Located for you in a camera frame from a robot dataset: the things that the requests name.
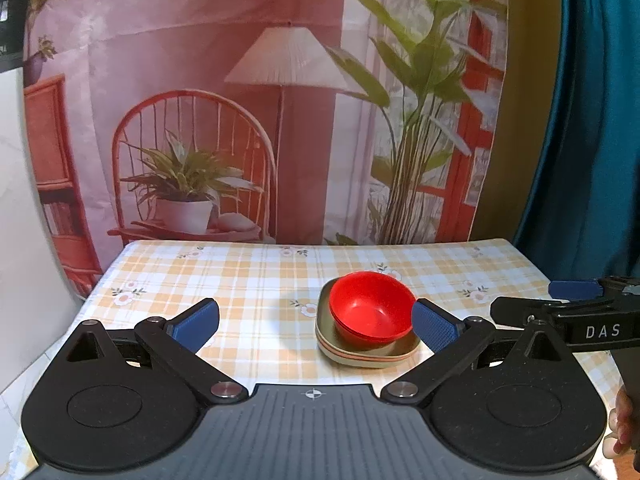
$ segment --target gray ribbed surface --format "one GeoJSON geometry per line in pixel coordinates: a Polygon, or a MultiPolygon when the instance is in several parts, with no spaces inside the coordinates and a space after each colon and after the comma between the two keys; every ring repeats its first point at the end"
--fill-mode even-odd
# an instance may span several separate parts
{"type": "MultiPolygon", "coordinates": [[[[43,466],[28,478],[79,480],[91,476],[43,466]]],[[[260,385],[247,402],[210,410],[193,436],[168,456],[136,470],[100,478],[506,480],[516,477],[464,462],[430,433],[418,411],[383,404],[368,386],[359,384],[260,385]],[[313,395],[313,390],[321,395],[313,395]]],[[[596,476],[590,469],[580,467],[546,478],[593,480],[596,476]]]]}

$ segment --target floor lamp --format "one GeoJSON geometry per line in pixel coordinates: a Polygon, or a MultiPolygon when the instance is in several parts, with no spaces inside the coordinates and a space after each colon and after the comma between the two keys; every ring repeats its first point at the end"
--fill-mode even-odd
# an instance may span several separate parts
{"type": "Polygon", "coordinates": [[[225,83],[278,87],[275,125],[275,199],[272,204],[273,237],[278,233],[280,143],[285,86],[311,86],[350,90],[344,76],[324,47],[306,27],[267,27],[225,77],[225,83]]]}

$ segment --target red bowl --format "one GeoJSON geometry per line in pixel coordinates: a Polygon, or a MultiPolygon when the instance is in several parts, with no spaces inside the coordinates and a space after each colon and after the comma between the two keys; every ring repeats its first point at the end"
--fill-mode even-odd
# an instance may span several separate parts
{"type": "Polygon", "coordinates": [[[352,272],[334,283],[329,309],[350,342],[385,345],[411,330],[415,296],[398,280],[379,272],[352,272]]]}

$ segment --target stacked plate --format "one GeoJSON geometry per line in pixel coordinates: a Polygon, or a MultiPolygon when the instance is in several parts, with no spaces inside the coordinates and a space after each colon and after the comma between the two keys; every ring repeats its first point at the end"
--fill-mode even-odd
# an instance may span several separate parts
{"type": "Polygon", "coordinates": [[[329,309],[329,294],[337,278],[328,282],[320,292],[316,313],[316,337],[320,351],[341,365],[360,368],[388,368],[411,357],[420,339],[409,332],[403,338],[381,348],[361,349],[345,341],[329,309]]]}

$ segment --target human hand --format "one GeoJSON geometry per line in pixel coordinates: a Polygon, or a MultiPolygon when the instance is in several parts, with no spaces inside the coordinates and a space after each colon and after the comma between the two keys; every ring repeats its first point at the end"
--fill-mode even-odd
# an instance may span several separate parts
{"type": "Polygon", "coordinates": [[[608,434],[602,443],[602,453],[606,458],[616,458],[626,454],[631,446],[631,437],[638,428],[634,427],[631,414],[634,407],[622,386],[616,395],[616,407],[609,413],[608,434]]]}

